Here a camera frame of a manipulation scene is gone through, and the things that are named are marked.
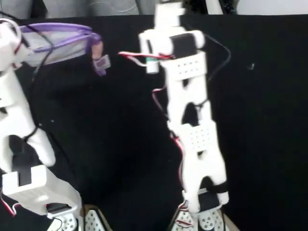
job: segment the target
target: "gray fabric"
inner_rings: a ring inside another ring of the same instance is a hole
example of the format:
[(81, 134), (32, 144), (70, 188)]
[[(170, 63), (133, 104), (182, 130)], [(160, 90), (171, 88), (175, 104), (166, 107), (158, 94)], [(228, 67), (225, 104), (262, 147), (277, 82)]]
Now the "gray fabric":
[(93, 16), (139, 14), (135, 0), (89, 0)]
[(31, 15), (32, 0), (0, 0), (0, 8), (5, 13), (26, 19)]
[[(43, 0), (48, 18), (154, 14), (159, 0)], [(32, 0), (0, 0), (4, 12), (26, 19), (31, 15)]]
[(154, 14), (155, 5), (159, 0), (136, 0), (140, 14)]
[(48, 18), (67, 18), (87, 16), (88, 0), (43, 0)]

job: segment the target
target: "white 3d printed part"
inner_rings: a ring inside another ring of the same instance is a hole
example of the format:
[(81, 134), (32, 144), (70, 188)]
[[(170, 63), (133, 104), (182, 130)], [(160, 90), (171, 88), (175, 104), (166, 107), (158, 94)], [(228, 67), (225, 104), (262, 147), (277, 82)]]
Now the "white 3d printed part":
[[(181, 220), (192, 224), (192, 227), (184, 228), (177, 224), (177, 220)], [(208, 210), (198, 215), (198, 222), (194, 222), (194, 219), (188, 212), (180, 211), (175, 219), (171, 231), (199, 231), (198, 224), (205, 231), (223, 231), (223, 220), (217, 210)]]

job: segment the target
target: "perforated plate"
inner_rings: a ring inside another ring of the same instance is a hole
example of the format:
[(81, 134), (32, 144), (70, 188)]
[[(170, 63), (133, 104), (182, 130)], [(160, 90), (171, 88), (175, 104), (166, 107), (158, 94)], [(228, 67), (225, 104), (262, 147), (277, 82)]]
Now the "perforated plate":
[(176, 80), (202, 76), (206, 73), (205, 53), (203, 51), (176, 60), (162, 61), (161, 65), (168, 70), (168, 75)]
[[(193, 223), (192, 222), (193, 219), (189, 213), (180, 211), (178, 216), (175, 218), (171, 231), (199, 231), (198, 224), (193, 224), (193, 227), (188, 227), (188, 228), (183, 228), (177, 225), (176, 220), (178, 219), (188, 223)], [(200, 213), (198, 217), (198, 222), (202, 230), (223, 231), (223, 220), (217, 210)]]
[(190, 139), (191, 139), (192, 149), (195, 152), (201, 152), (206, 150), (211, 141), (209, 128), (204, 125), (199, 125), (191, 128)]
[(95, 210), (89, 210), (86, 219), (86, 230), (85, 231), (107, 231)]
[[(107, 231), (101, 223), (99, 216), (95, 210), (89, 210), (86, 218), (86, 230), (85, 231)], [(66, 231), (69, 229), (69, 223), (63, 224), (62, 229), (59, 229), (61, 222), (59, 220), (54, 220), (49, 226), (47, 231)]]

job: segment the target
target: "white wire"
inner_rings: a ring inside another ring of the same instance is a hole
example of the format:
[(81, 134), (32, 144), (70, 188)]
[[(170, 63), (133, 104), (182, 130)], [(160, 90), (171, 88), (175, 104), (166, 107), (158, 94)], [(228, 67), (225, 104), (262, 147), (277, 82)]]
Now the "white wire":
[(128, 59), (130, 59), (131, 61), (133, 61), (135, 64), (137, 64), (138, 66), (142, 66), (142, 67), (146, 67), (147, 64), (144, 64), (142, 62), (139, 61), (139, 59), (132, 57), (132, 56), (126, 56)]
[(18, 206), (20, 205), (19, 203), (15, 203), (13, 206), (12, 206), (12, 210), (14, 211), (15, 215), (17, 214), (17, 211), (16, 211), (16, 208), (15, 206)]
[(15, 31), (17, 33), (17, 37), (19, 39), (19, 43), (20, 43), (22, 37), (21, 37), (21, 30), (19, 28), (19, 25), (15, 21), (13, 21), (11, 19), (8, 19), (8, 18), (0, 18), (0, 21), (5, 21), (5, 22), (11, 24), (14, 27), (14, 29), (15, 29)]

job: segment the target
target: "black backdrop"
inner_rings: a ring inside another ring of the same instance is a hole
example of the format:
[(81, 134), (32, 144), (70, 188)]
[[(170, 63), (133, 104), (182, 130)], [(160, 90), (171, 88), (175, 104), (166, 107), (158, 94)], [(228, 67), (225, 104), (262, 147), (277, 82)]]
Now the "black backdrop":
[[(307, 16), (191, 16), (185, 24), (221, 41), (231, 62), (209, 83), (213, 117), (230, 183), (226, 213), (241, 230), (304, 230), (308, 158)], [(119, 51), (138, 51), (151, 16), (57, 20), (103, 36), (112, 67), (98, 77), (90, 57), (42, 69), (34, 108), (78, 176), (86, 204), (96, 204), (114, 231), (163, 231), (181, 202), (180, 153), (151, 98), (161, 76), (146, 76)], [(226, 57), (206, 45), (209, 73)], [(18, 76), (27, 91), (32, 69)], [(77, 187), (56, 149), (54, 173)], [(46, 218), (0, 207), (1, 230), (46, 230)]]

